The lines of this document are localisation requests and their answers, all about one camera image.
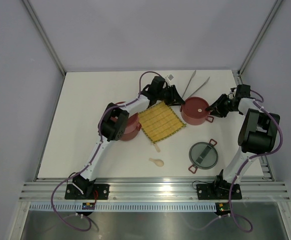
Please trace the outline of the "metal tongs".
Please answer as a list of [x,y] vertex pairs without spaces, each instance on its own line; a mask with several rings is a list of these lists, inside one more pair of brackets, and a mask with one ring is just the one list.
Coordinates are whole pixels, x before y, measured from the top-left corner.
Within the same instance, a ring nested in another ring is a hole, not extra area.
[[198,75],[198,71],[194,70],[190,75],[190,78],[185,86],[185,89],[181,95],[183,99],[188,99],[197,94],[205,85],[210,81],[211,77],[207,76],[204,78],[203,76]]

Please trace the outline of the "red steel bowl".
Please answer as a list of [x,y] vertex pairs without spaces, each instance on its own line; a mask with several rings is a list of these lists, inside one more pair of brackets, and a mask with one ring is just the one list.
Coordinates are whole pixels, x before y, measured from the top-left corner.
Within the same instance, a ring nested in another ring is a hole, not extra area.
[[214,121],[214,117],[211,115],[206,115],[204,117],[192,117],[186,114],[183,108],[180,109],[182,119],[189,125],[198,126],[202,125],[205,122],[212,123]]
[[138,135],[139,131],[135,129],[134,131],[130,133],[125,133],[123,136],[120,138],[121,141],[130,141],[134,139]]
[[135,129],[140,131],[141,126],[142,125],[141,125],[140,120],[139,120],[139,114],[135,113],[134,115],[131,115],[128,118],[127,126],[125,128],[124,134],[128,134],[130,132],[133,132]]

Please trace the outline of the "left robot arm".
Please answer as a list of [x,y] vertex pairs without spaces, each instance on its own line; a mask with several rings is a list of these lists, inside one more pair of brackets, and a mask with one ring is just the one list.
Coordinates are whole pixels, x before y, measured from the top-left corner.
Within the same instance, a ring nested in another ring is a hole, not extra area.
[[112,102],[107,105],[97,125],[100,140],[93,148],[83,170],[73,175],[72,183],[67,184],[65,196],[68,200],[87,200],[95,196],[97,165],[102,159],[103,153],[112,143],[122,138],[130,116],[147,110],[158,101],[167,106],[185,104],[176,86],[168,85],[161,75],[157,75],[150,84],[139,89],[136,99],[121,105]]

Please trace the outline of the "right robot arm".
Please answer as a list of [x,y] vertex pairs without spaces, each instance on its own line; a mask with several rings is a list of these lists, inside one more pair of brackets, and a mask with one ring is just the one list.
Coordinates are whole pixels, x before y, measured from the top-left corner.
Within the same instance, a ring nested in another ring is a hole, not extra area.
[[283,139],[279,128],[280,116],[269,113],[262,106],[263,97],[251,96],[250,85],[239,84],[229,94],[222,94],[206,110],[211,116],[225,118],[229,112],[238,112],[244,121],[238,135],[238,151],[230,164],[215,176],[211,183],[197,184],[199,199],[240,200],[240,181],[252,163],[261,156],[278,151],[276,140]]

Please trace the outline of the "bamboo woven tray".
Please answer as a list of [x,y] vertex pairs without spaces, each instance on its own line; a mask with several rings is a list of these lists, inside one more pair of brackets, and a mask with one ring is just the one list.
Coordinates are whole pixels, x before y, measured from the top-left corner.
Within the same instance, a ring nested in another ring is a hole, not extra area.
[[138,113],[141,129],[152,144],[165,140],[186,124],[163,101]]

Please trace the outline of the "beige spoon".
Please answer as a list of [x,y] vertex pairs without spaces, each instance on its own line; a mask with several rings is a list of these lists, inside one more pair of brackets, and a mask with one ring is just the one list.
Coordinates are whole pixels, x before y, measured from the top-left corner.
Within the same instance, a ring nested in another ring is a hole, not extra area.
[[164,166],[164,161],[161,159],[154,159],[154,158],[149,158],[148,159],[150,162],[154,163],[157,167],[163,167]]

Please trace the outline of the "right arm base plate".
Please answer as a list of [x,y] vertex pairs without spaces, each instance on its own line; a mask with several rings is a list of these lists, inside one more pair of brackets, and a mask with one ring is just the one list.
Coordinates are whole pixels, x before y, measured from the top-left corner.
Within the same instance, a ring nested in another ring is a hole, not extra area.
[[203,183],[196,185],[196,193],[198,200],[242,200],[242,192],[239,184],[235,184],[230,190],[231,185],[228,186],[214,186],[213,184]]

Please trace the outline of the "aluminium rail frame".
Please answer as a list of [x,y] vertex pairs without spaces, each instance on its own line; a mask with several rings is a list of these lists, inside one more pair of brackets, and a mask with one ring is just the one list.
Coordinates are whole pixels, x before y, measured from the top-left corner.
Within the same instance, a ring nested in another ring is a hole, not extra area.
[[[261,164],[263,177],[245,177],[239,183],[240,200],[198,200],[196,185],[209,184],[211,178],[204,177],[130,177],[99,178],[94,184],[109,185],[108,199],[96,203],[214,203],[216,211],[220,204],[234,202],[275,202],[283,221],[284,229],[291,240],[291,206],[285,183],[275,181],[267,163]],[[51,199],[55,203],[81,203],[81,200],[66,200],[66,183],[61,178],[38,178],[25,182],[19,197],[17,214],[9,236],[10,240],[21,239],[26,218],[32,205],[40,211],[51,211]]]

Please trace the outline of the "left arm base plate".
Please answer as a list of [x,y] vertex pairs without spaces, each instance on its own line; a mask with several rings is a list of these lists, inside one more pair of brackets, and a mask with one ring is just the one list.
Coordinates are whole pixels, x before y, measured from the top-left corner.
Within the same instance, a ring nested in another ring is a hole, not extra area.
[[107,200],[109,197],[109,184],[93,184],[81,192],[74,184],[66,186],[64,198],[66,200]]

